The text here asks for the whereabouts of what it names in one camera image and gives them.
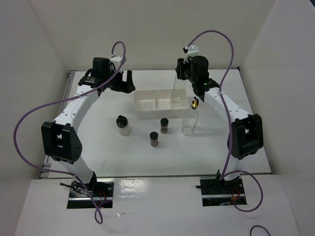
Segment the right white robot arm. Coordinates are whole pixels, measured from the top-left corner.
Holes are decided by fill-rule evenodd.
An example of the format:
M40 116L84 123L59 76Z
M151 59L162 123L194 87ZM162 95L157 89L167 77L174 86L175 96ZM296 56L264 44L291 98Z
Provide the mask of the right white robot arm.
M213 183L201 184L200 189L226 194L233 190L239 179L245 157L254 155L263 147L262 118L239 107L209 77L208 60L204 56L179 58L175 69L177 80L188 80L195 94L184 116L182 132L192 134L199 117L199 102L205 102L224 118L229 125L227 139L229 160L218 170Z

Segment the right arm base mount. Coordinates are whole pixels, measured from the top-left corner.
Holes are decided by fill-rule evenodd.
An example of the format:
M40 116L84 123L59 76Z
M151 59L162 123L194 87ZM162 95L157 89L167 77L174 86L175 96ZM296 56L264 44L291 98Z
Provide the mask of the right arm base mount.
M204 207L246 205L246 195L242 179L219 180L219 177L202 177L195 187L201 192Z

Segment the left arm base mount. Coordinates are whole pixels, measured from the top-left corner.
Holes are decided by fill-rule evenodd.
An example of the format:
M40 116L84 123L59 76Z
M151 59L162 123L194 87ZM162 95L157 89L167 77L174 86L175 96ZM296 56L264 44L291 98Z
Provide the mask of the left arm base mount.
M60 186L69 189L69 196L67 201L67 209L87 209L95 208L92 203L88 192L81 184L72 182L71 184L60 183ZM113 194L114 194L114 180L97 181L96 190L89 192L93 197L96 205L99 208L112 208L113 207Z

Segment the glass oil bottle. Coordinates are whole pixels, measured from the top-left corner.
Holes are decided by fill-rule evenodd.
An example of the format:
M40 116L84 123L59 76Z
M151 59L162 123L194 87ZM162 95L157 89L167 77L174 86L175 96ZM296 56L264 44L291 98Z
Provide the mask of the glass oil bottle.
M172 101L174 103L181 103L186 92L186 80L180 80L175 75L173 91L172 91Z
M182 133L184 136L188 136L194 132L195 126L199 118L199 100L194 97L194 100L190 104L190 108L186 111L182 123Z

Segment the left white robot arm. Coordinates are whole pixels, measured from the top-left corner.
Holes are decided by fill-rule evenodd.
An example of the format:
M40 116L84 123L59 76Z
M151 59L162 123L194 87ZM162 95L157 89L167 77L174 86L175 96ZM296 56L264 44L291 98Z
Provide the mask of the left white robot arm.
M95 172L83 160L83 146L77 131L90 107L106 89L123 93L135 91L132 71L127 71L127 80L123 81L121 67L125 61L122 56L94 58L92 68L78 83L75 99L52 122L44 122L41 127L45 154L73 174L70 188L89 197L106 191L109 185L98 182Z

